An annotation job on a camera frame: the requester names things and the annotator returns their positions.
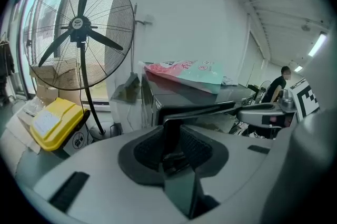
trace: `white label on yellow box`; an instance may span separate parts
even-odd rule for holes
[[[60,119],[48,111],[41,111],[38,114],[37,120],[34,120],[33,126],[41,137],[46,134],[58,123]]]
[[[87,145],[91,144],[93,142],[93,138],[88,133],[85,125],[81,127],[80,130],[76,131],[68,140],[66,145],[63,147],[63,150],[69,154],[73,155],[78,150],[86,147]]]

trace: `yellow toolbox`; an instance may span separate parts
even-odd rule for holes
[[[67,158],[92,143],[85,125],[89,116],[88,109],[57,98],[33,119],[31,134],[44,150]]]

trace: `fan pole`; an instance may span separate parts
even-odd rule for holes
[[[80,47],[81,49],[81,69],[82,69],[82,77],[83,77],[83,85],[84,90],[86,93],[86,97],[88,99],[88,103],[90,106],[91,113],[93,114],[93,117],[96,121],[96,124],[98,126],[98,129],[100,130],[100,134],[103,135],[105,131],[103,130],[100,121],[98,120],[97,113],[95,111],[93,100],[91,99],[89,84],[88,84],[88,77],[86,75],[86,65],[85,65],[85,44],[84,43],[78,43],[77,47]]]

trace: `round symbol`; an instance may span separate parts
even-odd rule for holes
[[[80,29],[83,25],[83,20],[81,18],[76,18],[73,20],[72,26],[73,29]]]
[[[80,149],[84,144],[84,135],[82,132],[78,132],[73,136],[73,147]]]

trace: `black hair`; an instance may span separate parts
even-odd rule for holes
[[[281,68],[281,74],[283,74],[284,72],[286,72],[286,71],[290,71],[290,68],[288,67],[288,66],[284,66],[284,67],[282,67]]]

